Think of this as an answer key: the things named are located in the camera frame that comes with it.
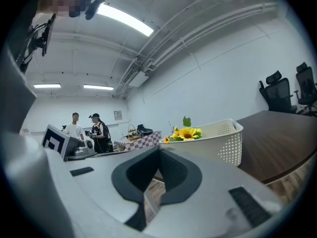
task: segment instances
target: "person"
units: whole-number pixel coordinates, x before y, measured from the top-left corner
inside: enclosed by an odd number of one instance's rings
[[[23,62],[26,43],[32,21],[42,14],[56,14],[60,17],[77,17],[85,11],[91,0],[30,0],[22,9],[7,36],[8,47],[22,73],[29,61]]]
[[[92,122],[94,123],[92,128],[92,134],[90,137],[94,140],[95,152],[97,153],[109,153],[113,152],[113,146],[111,142],[111,136],[108,127],[103,121],[100,120],[99,114],[92,115]]]
[[[84,140],[84,131],[82,127],[77,123],[79,119],[78,113],[73,113],[73,122],[66,126],[65,133],[71,137]]]

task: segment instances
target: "man in white t-shirt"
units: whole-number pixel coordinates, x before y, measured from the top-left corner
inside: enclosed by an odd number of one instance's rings
[[[66,126],[65,133],[70,135],[71,137],[84,140],[84,131],[82,127],[77,124],[79,119],[78,113],[73,113],[73,122]]]

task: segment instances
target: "linear light fixture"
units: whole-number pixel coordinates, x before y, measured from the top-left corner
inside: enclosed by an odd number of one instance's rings
[[[113,90],[112,86],[100,86],[100,85],[84,85],[84,88],[88,89],[99,89],[99,90]]]
[[[145,34],[146,36],[150,36],[153,33],[153,29],[140,20],[130,16],[129,14],[118,10],[116,8],[110,7],[105,4],[101,4],[97,11],[98,14],[113,18],[118,20],[128,26],[133,27],[134,29],[140,31],[141,33]]]
[[[60,84],[34,84],[35,88],[60,88]]]

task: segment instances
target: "black pants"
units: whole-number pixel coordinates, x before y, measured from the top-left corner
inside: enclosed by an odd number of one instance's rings
[[[113,146],[111,140],[108,139],[95,139],[94,150],[96,153],[112,153]]]

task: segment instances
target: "white t-shirt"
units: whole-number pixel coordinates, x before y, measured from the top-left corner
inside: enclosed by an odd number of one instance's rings
[[[79,124],[73,125],[72,123],[66,126],[65,133],[80,140],[80,134],[84,135],[82,127]]]

